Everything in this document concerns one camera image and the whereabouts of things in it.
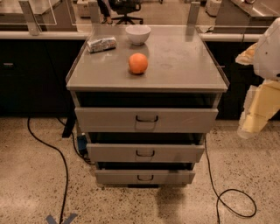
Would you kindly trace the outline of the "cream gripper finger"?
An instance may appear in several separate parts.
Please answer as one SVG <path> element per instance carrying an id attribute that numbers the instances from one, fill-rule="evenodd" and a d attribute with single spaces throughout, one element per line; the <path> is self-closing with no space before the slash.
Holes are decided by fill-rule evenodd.
<path id="1" fill-rule="evenodd" d="M 265 80 L 246 93 L 237 134 L 244 139 L 256 136 L 280 110 L 280 82 Z"/>

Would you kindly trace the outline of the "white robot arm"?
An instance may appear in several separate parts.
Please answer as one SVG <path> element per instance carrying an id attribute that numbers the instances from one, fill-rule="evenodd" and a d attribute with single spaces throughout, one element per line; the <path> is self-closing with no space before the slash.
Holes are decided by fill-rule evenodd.
<path id="1" fill-rule="evenodd" d="M 235 58 L 252 65 L 263 78 L 258 87 L 246 93 L 237 134 L 245 139 L 256 136 L 280 110 L 280 18 L 277 18 L 256 43 Z"/>

